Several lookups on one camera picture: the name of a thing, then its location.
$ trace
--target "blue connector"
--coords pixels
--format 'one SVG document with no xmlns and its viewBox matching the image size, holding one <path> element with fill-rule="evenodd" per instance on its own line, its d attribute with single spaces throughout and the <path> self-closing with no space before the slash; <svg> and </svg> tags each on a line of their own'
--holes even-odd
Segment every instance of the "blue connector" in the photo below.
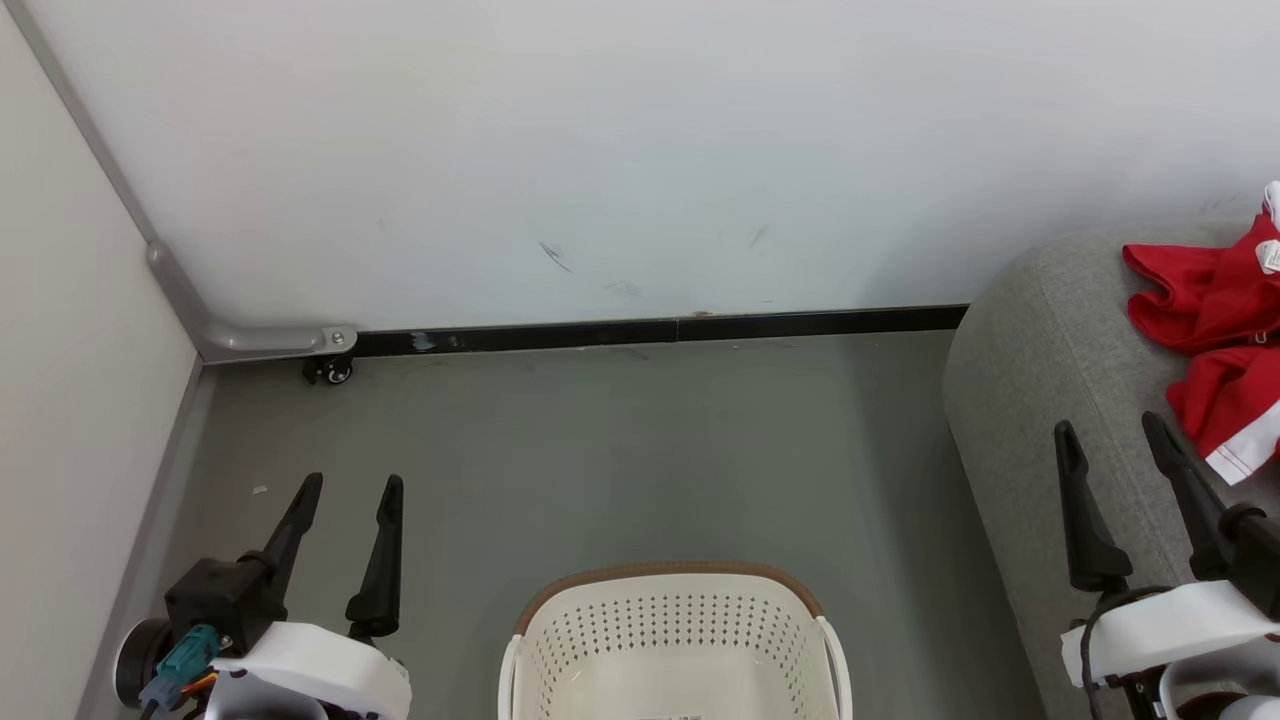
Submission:
<svg viewBox="0 0 1280 720">
<path fill-rule="evenodd" d="M 220 651 L 218 630 L 212 625 L 201 624 L 187 630 L 156 664 L 156 676 L 138 693 L 142 707 L 152 702 L 160 712 L 177 707 L 182 701 L 182 688 L 198 679 Z"/>
</svg>

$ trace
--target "white plastic basket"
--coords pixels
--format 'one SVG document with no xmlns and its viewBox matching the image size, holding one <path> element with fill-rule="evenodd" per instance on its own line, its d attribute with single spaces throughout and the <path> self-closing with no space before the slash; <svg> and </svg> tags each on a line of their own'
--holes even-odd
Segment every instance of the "white plastic basket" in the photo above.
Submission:
<svg viewBox="0 0 1280 720">
<path fill-rule="evenodd" d="M 794 578 L 742 562 L 573 575 L 525 610 L 499 720 L 851 720 L 835 629 Z"/>
</svg>

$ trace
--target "black cable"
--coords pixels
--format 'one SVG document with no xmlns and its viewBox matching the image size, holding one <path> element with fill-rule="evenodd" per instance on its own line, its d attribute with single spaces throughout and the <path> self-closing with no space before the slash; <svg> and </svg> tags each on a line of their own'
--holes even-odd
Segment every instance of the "black cable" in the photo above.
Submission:
<svg viewBox="0 0 1280 720">
<path fill-rule="evenodd" d="M 1098 624 L 1098 619 L 1121 605 L 1129 605 L 1147 596 L 1160 594 L 1171 589 L 1169 585 L 1147 585 L 1116 593 L 1098 601 L 1098 606 L 1093 609 L 1093 614 L 1084 621 L 1084 633 L 1080 635 L 1080 679 L 1084 682 L 1084 694 L 1089 698 L 1089 717 L 1093 720 L 1102 720 L 1102 708 L 1098 707 L 1098 688 L 1093 683 L 1093 667 L 1089 664 L 1089 641 L 1093 638 L 1093 626 Z"/>
</svg>

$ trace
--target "white panel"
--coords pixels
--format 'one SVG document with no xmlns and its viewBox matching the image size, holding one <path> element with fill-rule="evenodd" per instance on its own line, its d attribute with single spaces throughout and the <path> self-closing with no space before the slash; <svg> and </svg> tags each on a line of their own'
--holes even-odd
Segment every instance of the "white panel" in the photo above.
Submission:
<svg viewBox="0 0 1280 720">
<path fill-rule="evenodd" d="M 0 698 L 72 717 L 195 350 L 0 10 Z"/>
<path fill-rule="evenodd" d="M 1257 0 L 28 1 L 236 320 L 968 301 L 1280 173 Z"/>
</svg>

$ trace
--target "gray sofa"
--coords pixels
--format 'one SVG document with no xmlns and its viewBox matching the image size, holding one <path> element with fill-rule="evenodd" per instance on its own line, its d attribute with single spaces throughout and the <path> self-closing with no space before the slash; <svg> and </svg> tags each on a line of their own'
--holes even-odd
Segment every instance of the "gray sofa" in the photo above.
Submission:
<svg viewBox="0 0 1280 720">
<path fill-rule="evenodd" d="M 946 414 L 974 500 L 1018 616 L 1050 720 L 1088 717 L 1066 678 L 1059 635 L 1094 597 L 1066 579 L 1053 424 L 1070 419 L 1089 480 L 1117 544 L 1133 559 L 1130 584 L 1190 582 L 1187 533 L 1167 480 L 1151 462 L 1139 418 L 1172 419 L 1165 388 L 1187 359 L 1140 336 L 1126 299 L 1149 287 L 1120 256 L 1126 243 L 1228 246 L 1244 224 L 1137 228 L 1065 237 L 1012 263 L 956 332 L 943 380 Z M 1280 514 L 1280 473 L 1268 465 L 1234 488 Z M 1107 717 L 1129 711 L 1103 692 Z"/>
</svg>

